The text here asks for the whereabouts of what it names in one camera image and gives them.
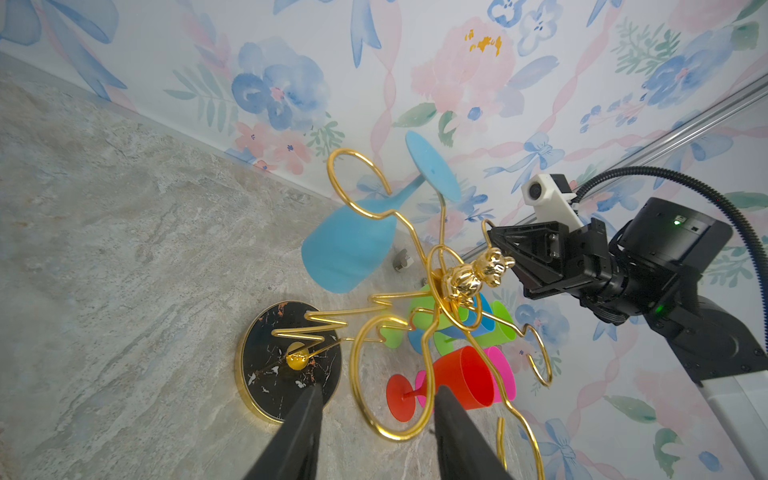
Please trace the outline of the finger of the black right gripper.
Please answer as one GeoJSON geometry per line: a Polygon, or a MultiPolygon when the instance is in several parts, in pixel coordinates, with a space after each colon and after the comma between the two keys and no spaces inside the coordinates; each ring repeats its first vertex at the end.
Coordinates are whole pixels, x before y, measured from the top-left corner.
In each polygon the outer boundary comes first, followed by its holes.
{"type": "Polygon", "coordinates": [[[493,247],[512,257],[512,271],[521,282],[559,282],[565,278],[569,228],[560,222],[493,226],[488,236],[493,247]]]}

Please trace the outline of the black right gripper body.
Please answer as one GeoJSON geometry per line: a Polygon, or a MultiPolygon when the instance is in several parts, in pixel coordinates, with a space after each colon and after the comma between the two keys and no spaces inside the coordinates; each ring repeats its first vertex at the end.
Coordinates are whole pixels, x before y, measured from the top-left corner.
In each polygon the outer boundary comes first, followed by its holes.
{"type": "Polygon", "coordinates": [[[648,269],[620,245],[626,231],[622,227],[609,237],[605,223],[593,219],[551,240],[548,246],[558,255],[526,268],[521,279],[524,295],[541,299],[567,293],[586,300],[618,300],[637,294],[647,287],[648,269]]]}

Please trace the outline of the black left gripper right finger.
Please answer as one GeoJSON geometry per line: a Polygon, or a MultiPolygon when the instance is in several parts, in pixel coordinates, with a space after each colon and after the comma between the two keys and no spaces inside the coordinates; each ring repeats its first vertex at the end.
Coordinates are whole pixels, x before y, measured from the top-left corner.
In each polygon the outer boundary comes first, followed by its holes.
{"type": "Polygon", "coordinates": [[[441,479],[513,479],[447,386],[437,390],[434,425],[441,479]]]}

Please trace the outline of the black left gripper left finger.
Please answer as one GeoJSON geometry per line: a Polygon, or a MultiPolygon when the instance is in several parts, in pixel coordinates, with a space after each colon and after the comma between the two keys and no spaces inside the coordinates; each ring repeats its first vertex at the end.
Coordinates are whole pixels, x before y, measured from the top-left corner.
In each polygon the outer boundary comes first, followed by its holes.
{"type": "Polygon", "coordinates": [[[321,388],[306,388],[244,479],[315,479],[322,411],[321,388]]]}

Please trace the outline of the red wine glass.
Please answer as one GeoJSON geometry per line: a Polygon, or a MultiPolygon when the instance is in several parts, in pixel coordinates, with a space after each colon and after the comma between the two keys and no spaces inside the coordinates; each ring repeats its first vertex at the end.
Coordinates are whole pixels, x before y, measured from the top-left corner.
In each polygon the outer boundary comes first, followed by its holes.
{"type": "MultiPolygon", "coordinates": [[[[448,387],[465,410],[490,407],[495,398],[495,382],[491,370],[473,347],[467,346],[441,357],[433,364],[436,388],[448,387]]],[[[413,387],[400,374],[393,375],[386,388],[386,401],[392,416],[399,422],[410,421],[419,398],[426,401],[426,380],[413,387]]]]}

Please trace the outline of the pink wine glass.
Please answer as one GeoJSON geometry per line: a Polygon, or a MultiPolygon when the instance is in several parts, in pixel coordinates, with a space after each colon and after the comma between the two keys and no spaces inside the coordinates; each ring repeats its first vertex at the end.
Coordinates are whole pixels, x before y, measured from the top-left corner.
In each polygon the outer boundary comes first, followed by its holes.
{"type": "MultiPolygon", "coordinates": [[[[483,352],[499,373],[508,398],[513,400],[516,384],[506,358],[498,347],[486,348],[483,352]]],[[[472,346],[441,357],[432,367],[435,391],[447,386],[465,410],[487,408],[503,401],[496,375],[472,346]]]]}

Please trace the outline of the teal wine glass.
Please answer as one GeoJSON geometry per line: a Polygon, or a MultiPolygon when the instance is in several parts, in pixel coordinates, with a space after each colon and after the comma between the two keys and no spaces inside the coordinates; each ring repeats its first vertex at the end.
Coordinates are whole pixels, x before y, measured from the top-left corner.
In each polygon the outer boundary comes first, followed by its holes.
{"type": "Polygon", "coordinates": [[[307,273],[323,289],[348,293],[380,267],[393,245],[397,225],[412,227],[400,208],[422,184],[429,184],[444,200],[461,198],[455,175],[423,136],[409,131],[405,143],[419,175],[396,194],[383,172],[361,153],[340,148],[330,154],[328,177],[344,206],[323,221],[301,248],[307,273]],[[385,198],[352,201],[336,175],[335,161],[340,156],[353,157],[368,166],[384,187],[385,198]]]}

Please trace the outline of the green wine glass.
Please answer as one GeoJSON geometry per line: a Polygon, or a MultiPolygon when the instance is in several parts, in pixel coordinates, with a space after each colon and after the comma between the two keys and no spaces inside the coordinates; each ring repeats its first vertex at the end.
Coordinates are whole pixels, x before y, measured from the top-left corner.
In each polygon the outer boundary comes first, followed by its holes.
{"type": "MultiPolygon", "coordinates": [[[[495,317],[512,322],[512,317],[507,308],[499,301],[489,303],[484,296],[481,297],[484,313],[491,313],[495,317]]],[[[477,330],[472,333],[482,348],[499,346],[511,342],[517,338],[517,332],[510,326],[498,323],[484,316],[477,330]]],[[[437,351],[441,355],[452,353],[458,346],[459,340],[465,340],[464,334],[455,326],[439,330],[433,336],[437,351]]]]}
{"type": "Polygon", "coordinates": [[[428,286],[423,286],[421,291],[425,292],[425,295],[412,298],[408,304],[406,319],[410,322],[409,330],[391,327],[381,329],[380,333],[385,340],[385,345],[390,349],[397,349],[405,340],[408,340],[418,354],[422,353],[421,339],[425,330],[433,322],[432,310],[435,307],[435,300],[428,286]]]}

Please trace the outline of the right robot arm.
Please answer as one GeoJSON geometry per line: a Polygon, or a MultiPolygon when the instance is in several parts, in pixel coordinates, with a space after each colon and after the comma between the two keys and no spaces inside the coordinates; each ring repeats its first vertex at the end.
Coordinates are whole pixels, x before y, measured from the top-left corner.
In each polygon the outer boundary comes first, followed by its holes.
{"type": "Polygon", "coordinates": [[[635,316],[664,337],[757,479],[767,476],[767,353],[749,328],[698,292],[730,225],[651,198],[613,238],[593,219],[492,227],[525,297],[566,293],[601,321],[635,316]]]}

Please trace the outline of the gold wine glass rack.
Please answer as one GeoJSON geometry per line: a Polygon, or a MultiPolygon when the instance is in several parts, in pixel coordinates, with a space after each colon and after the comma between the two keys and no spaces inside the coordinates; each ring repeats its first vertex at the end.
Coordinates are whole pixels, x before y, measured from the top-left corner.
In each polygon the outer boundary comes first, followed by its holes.
{"type": "MultiPolygon", "coordinates": [[[[458,328],[468,346],[474,347],[492,369],[499,382],[502,403],[510,406],[512,400],[505,392],[499,373],[472,333],[479,328],[484,316],[511,327],[511,323],[483,312],[481,292],[487,287],[497,287],[503,275],[514,266],[514,259],[493,246],[488,246],[472,261],[457,260],[453,265],[445,262],[452,250],[444,244],[431,249],[418,247],[417,254],[427,273],[424,286],[429,287],[435,300],[433,322],[425,330],[421,343],[427,344],[439,330],[458,328]]],[[[350,340],[352,353],[348,366],[355,397],[362,394],[359,363],[363,344],[385,343],[380,333],[383,327],[409,330],[408,304],[412,298],[424,295],[419,289],[370,297],[364,310],[369,320],[350,340]]],[[[236,357],[236,383],[245,404],[265,419],[282,423],[306,388],[317,385],[322,395],[334,393],[343,366],[341,330],[346,327],[348,316],[345,310],[319,311],[295,301],[268,307],[247,330],[236,357]]]]}

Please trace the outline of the small beige clip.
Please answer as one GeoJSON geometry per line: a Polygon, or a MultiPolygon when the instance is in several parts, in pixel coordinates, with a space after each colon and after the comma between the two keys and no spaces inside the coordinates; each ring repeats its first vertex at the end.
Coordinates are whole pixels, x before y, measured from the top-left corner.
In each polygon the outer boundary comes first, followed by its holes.
{"type": "Polygon", "coordinates": [[[414,259],[411,257],[407,249],[400,250],[392,260],[392,266],[397,272],[410,268],[413,263],[414,259]]]}

